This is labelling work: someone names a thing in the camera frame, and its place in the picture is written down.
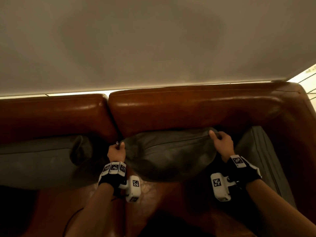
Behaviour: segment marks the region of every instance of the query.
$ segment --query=hand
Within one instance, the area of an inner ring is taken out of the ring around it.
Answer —
[[[125,161],[125,157],[126,157],[125,143],[124,142],[121,143],[119,150],[116,149],[117,147],[118,147],[117,144],[111,145],[109,147],[109,151],[107,153],[107,156],[108,156],[110,162],[113,162],[113,161],[124,162]]]
[[[215,149],[222,155],[222,160],[226,163],[231,155],[235,155],[232,138],[223,131],[218,132],[222,139],[218,139],[214,131],[209,131],[211,139],[214,141]]]

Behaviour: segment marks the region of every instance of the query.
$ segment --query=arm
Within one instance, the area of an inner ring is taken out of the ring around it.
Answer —
[[[120,149],[117,145],[109,147],[107,154],[110,162],[125,160],[125,144],[121,143]],[[114,188],[108,183],[99,185],[92,198],[81,211],[73,225],[70,227],[66,237],[101,237],[109,220],[110,203],[113,198]]]
[[[235,155],[231,137],[222,131],[219,132],[221,140],[213,131],[209,134],[226,163],[231,155]],[[316,236],[316,226],[261,179],[247,183],[246,191],[278,236]]]

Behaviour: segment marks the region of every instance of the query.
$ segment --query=wristband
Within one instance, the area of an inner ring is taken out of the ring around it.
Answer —
[[[259,168],[252,165],[245,158],[239,155],[231,155],[227,161],[228,176],[230,181],[244,189],[246,184],[256,179],[261,179]]]
[[[113,161],[103,168],[99,177],[99,185],[108,183],[113,186],[114,192],[118,189],[120,184],[126,182],[125,178],[126,164],[123,162]]]

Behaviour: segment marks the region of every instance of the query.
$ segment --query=cable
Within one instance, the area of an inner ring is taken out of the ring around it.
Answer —
[[[77,210],[77,211],[70,217],[70,219],[68,220],[68,222],[67,222],[67,224],[66,224],[66,226],[65,226],[65,229],[64,229],[64,232],[63,232],[63,237],[66,236],[66,230],[67,230],[67,227],[68,227],[70,221],[72,220],[72,218],[73,218],[78,212],[80,212],[80,211],[82,211],[82,210],[83,210],[83,208]]]

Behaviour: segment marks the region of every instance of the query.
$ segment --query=wrist-mounted device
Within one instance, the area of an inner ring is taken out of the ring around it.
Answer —
[[[114,188],[114,195],[120,195],[120,189],[125,189],[126,201],[136,202],[140,197],[140,179],[138,176],[131,175],[126,179],[126,164],[114,161],[103,168],[99,177],[99,185],[108,183]]]
[[[228,176],[221,173],[211,174],[211,182],[216,199],[219,201],[230,201],[231,196],[228,187],[237,185],[244,189],[246,184],[256,179],[261,179],[260,170],[245,158],[232,155],[227,161]]]

